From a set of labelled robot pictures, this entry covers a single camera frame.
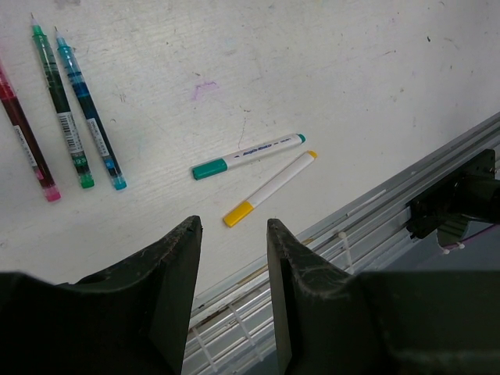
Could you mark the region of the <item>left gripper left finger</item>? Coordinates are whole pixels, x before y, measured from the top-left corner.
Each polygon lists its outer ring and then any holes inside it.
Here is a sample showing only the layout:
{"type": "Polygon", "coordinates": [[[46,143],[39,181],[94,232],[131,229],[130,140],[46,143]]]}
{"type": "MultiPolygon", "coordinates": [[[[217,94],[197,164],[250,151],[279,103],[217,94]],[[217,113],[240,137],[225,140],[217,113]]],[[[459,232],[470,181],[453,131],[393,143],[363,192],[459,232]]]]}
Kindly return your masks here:
{"type": "Polygon", "coordinates": [[[2,373],[179,374],[201,244],[190,216],[75,284],[2,273],[2,373]]]}

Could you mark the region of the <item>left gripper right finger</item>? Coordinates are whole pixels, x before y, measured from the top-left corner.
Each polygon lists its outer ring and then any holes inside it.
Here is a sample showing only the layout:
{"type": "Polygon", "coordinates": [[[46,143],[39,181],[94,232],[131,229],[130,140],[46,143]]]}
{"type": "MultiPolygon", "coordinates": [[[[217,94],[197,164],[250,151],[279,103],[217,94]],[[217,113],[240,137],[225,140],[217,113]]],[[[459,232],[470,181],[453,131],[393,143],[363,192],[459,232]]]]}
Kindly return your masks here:
{"type": "Polygon", "coordinates": [[[280,373],[498,373],[498,272],[351,275],[278,219],[266,240],[280,373]]]}

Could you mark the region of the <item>blue pen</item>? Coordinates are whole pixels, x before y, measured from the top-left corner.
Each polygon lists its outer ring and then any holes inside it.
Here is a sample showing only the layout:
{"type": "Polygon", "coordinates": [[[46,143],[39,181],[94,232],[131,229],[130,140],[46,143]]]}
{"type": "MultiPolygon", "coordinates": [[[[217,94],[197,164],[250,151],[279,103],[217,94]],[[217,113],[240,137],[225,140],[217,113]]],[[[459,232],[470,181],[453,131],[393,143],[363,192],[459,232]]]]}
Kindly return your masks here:
{"type": "Polygon", "coordinates": [[[66,39],[56,27],[55,40],[58,45],[57,51],[64,65],[67,78],[79,102],[89,131],[94,139],[98,154],[105,165],[112,185],[117,191],[123,190],[127,187],[127,182],[123,176],[123,172],[98,114],[93,98],[91,97],[87,82],[84,79],[84,75],[78,65],[72,47],[67,44],[66,39]]]}

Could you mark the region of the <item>red pen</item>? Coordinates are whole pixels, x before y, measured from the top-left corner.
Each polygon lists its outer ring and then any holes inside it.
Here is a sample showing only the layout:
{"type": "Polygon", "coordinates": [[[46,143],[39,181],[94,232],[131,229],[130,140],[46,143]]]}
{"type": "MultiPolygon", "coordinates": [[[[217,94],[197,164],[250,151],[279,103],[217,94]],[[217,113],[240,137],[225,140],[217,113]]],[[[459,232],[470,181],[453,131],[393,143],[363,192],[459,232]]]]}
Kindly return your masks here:
{"type": "Polygon", "coordinates": [[[48,202],[60,200],[59,189],[3,65],[1,65],[1,103],[46,200],[48,202]]]}

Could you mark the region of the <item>green pen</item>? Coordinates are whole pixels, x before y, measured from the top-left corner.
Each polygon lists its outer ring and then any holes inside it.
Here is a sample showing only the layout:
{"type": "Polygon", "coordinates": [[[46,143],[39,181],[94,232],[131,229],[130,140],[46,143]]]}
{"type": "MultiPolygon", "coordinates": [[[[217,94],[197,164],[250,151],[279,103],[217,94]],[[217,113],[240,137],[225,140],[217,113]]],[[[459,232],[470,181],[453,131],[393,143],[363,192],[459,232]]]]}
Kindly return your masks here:
{"type": "Polygon", "coordinates": [[[52,104],[54,105],[55,113],[62,129],[66,147],[80,181],[80,186],[83,189],[92,188],[95,185],[95,181],[88,165],[88,159],[73,118],[73,113],[70,109],[54,52],[52,51],[47,35],[34,16],[31,16],[30,21],[32,39],[44,70],[52,104]]]}

